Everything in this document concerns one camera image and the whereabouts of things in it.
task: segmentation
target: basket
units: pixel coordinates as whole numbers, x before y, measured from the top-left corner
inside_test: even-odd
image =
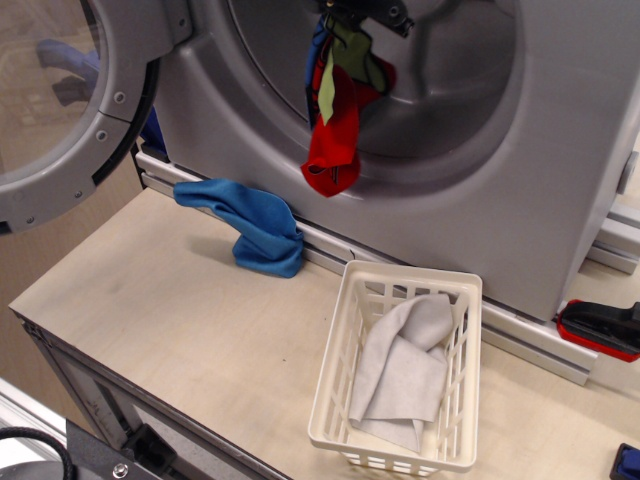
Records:
[[[396,305],[429,293],[450,298],[447,380],[438,419],[425,424],[420,453],[351,427],[354,375],[371,326]],[[428,476],[466,472],[476,459],[482,281],[476,275],[362,261],[342,279],[316,392],[311,443],[365,467]]]

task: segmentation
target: screw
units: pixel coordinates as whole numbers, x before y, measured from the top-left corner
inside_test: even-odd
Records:
[[[124,463],[119,463],[115,467],[113,467],[113,477],[114,478],[124,478],[129,474],[129,467],[127,467]]]

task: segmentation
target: blue cloth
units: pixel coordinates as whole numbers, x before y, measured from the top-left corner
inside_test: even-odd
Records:
[[[87,83],[89,96],[93,95],[100,69],[98,52],[93,50],[84,54],[59,40],[46,39],[38,43],[36,54],[42,68],[60,68],[82,77]]]
[[[241,233],[233,247],[239,266],[284,278],[300,270],[302,233],[281,198],[226,179],[178,183],[173,194],[178,204],[207,207]]]
[[[311,47],[309,48],[309,53],[307,54],[307,63],[304,71],[304,83],[307,87],[311,86],[311,82],[313,80],[313,71],[316,68],[318,55],[320,55],[320,51],[322,50],[323,45],[329,37],[329,31],[324,28],[325,21],[325,16],[321,16],[316,25],[316,29],[313,32],[313,38],[311,39]]]
[[[165,155],[167,154],[167,147],[164,144],[164,137],[162,136],[162,130],[160,130],[160,123],[158,122],[158,114],[156,113],[155,107],[151,109],[147,123],[142,127],[140,136],[151,148]]]

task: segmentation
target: fabric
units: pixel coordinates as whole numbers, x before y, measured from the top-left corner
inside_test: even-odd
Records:
[[[352,31],[340,22],[331,23],[334,37],[333,56],[354,81],[369,85],[381,94],[388,92],[390,85],[387,72],[371,53],[373,41],[362,30]]]
[[[284,278],[300,270],[303,235],[281,198],[227,179],[178,183],[173,194],[179,205],[209,208],[240,232],[233,247],[239,266]]]
[[[449,297],[401,303],[371,328],[354,379],[351,424],[415,452],[424,422],[437,418],[447,360],[439,345],[453,329]]]
[[[160,153],[167,154],[167,146],[164,143],[164,137],[162,130],[160,130],[160,123],[158,122],[158,114],[156,113],[155,107],[151,109],[149,118],[147,118],[147,122],[144,124],[144,127],[142,127],[140,136],[147,146]]]
[[[393,66],[373,55],[371,44],[362,30],[352,31],[330,15],[320,18],[314,32],[305,71],[313,134],[301,170],[325,197],[346,190],[360,176],[360,112],[395,84]]]
[[[349,188],[360,175],[356,152],[360,118],[355,88],[340,67],[333,68],[336,87],[331,121],[319,118],[309,146],[309,158],[301,167],[307,183],[325,197]]]

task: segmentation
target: black cable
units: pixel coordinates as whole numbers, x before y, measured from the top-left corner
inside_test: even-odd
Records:
[[[0,440],[8,438],[30,438],[32,440],[38,440],[40,442],[46,443],[56,451],[56,453],[60,456],[60,460],[62,460],[62,478],[64,480],[73,480],[74,471],[73,463],[71,462],[71,455],[69,455],[67,449],[64,448],[64,445],[62,445],[58,440],[53,438],[48,433],[41,432],[40,430],[36,430],[35,428],[27,427],[0,428]]]

